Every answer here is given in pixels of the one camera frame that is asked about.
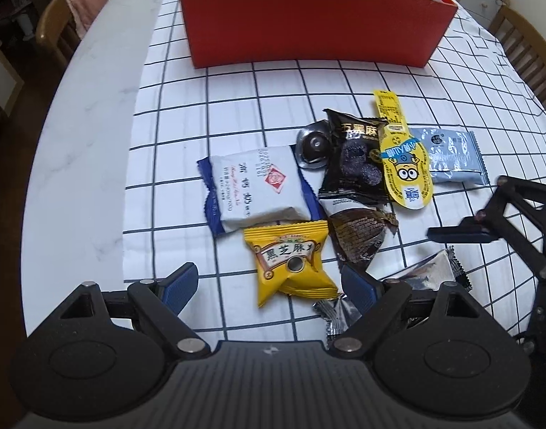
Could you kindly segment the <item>black white snack packet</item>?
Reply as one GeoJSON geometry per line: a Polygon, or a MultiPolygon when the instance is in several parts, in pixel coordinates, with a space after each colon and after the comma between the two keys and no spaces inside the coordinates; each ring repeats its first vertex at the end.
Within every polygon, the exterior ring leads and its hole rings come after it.
{"type": "MultiPolygon", "coordinates": [[[[397,282],[406,283],[413,291],[437,291],[445,282],[456,282],[467,291],[472,289],[470,279],[453,247],[443,249],[415,265],[378,281],[383,285],[383,293],[397,282]]],[[[346,332],[361,318],[361,314],[344,292],[334,299],[317,301],[313,308],[326,321],[328,343],[346,332]]]]}

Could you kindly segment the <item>dark brown candy wrapper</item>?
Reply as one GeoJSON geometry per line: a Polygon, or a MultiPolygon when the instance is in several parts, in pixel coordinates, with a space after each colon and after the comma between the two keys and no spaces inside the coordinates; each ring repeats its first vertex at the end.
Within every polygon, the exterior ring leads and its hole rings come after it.
{"type": "Polygon", "coordinates": [[[391,212],[351,198],[322,198],[329,234],[337,258],[366,272],[386,235],[396,235],[398,221],[391,212]]]}

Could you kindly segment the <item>light blue snack packet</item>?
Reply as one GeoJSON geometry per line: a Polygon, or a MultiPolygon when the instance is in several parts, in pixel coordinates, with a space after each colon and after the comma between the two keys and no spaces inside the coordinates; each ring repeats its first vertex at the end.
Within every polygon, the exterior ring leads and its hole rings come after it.
{"type": "Polygon", "coordinates": [[[409,131],[425,146],[434,183],[488,185],[489,175],[473,132],[421,127],[409,131]]]}

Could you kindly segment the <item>yellow sesame snack packet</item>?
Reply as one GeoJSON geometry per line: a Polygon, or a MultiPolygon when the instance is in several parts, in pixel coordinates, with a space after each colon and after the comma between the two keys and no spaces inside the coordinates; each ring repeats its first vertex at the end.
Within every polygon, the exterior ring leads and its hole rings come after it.
{"type": "Polygon", "coordinates": [[[324,220],[244,230],[257,267],[258,306],[278,292],[311,300],[338,295],[337,285],[322,265],[328,233],[324,220]]]}

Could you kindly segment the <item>yellow minion jelly pouch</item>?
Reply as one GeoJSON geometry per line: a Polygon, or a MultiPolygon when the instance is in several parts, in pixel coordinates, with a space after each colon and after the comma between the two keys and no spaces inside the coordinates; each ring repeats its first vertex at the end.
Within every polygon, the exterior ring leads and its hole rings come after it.
{"type": "Polygon", "coordinates": [[[379,118],[379,151],[386,189],[394,202],[410,210],[425,207],[433,195],[428,152],[409,130],[394,92],[375,90],[379,118]]]}

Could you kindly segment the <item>black sesame snack packet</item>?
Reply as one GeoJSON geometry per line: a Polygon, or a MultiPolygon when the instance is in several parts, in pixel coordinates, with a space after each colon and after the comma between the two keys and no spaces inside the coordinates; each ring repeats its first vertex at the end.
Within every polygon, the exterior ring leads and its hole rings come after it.
{"type": "Polygon", "coordinates": [[[379,130],[387,124],[379,117],[356,117],[325,109],[331,153],[319,198],[351,198],[366,205],[389,200],[383,176],[379,130]]]}

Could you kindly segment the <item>white blue biscuit packet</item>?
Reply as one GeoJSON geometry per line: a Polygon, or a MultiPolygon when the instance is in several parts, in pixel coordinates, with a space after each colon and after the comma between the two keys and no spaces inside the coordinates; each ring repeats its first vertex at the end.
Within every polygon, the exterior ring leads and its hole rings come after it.
{"type": "Polygon", "coordinates": [[[277,221],[322,219],[289,145],[209,156],[197,168],[208,190],[204,214],[216,237],[277,221]]]}

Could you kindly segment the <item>silver foil chocolate cup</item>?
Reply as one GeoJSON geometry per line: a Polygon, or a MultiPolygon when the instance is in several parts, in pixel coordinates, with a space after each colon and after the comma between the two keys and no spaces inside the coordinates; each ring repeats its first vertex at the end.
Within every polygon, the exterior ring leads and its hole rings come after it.
{"type": "Polygon", "coordinates": [[[302,128],[295,138],[293,153],[300,168],[321,169],[332,154],[331,129],[327,120],[320,120],[302,128]]]}

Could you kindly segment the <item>white black grid tablecloth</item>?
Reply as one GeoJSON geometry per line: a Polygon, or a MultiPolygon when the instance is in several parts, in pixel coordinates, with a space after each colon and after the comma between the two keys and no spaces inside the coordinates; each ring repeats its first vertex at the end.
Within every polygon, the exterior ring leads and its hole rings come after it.
{"type": "Polygon", "coordinates": [[[211,345],[324,340],[341,270],[455,278],[504,331],[541,277],[503,240],[437,243],[512,179],[546,184],[546,112],[454,0],[164,0],[135,102],[127,286],[184,263],[211,345]]]}

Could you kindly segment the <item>wooden chair right side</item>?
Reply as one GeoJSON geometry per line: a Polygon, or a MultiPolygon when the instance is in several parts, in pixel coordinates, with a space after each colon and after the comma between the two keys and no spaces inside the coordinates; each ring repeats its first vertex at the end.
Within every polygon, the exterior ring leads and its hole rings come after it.
{"type": "Polygon", "coordinates": [[[512,68],[537,99],[546,101],[546,41],[520,13],[502,6],[488,31],[496,37],[512,68]]]}

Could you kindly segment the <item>red and white cardboard box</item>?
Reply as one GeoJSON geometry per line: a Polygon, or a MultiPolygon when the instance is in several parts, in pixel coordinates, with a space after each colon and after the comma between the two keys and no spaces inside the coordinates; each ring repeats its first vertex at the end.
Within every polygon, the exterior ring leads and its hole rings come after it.
{"type": "Polygon", "coordinates": [[[194,66],[343,60],[421,68],[454,0],[180,0],[194,66]]]}

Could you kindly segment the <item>wooden chair with towel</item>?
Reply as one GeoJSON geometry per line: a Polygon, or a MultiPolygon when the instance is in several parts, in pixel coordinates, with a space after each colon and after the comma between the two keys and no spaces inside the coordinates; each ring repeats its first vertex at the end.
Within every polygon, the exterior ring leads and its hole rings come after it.
{"type": "Polygon", "coordinates": [[[51,0],[36,28],[36,43],[40,50],[61,72],[65,72],[81,41],[66,0],[51,0]]]}

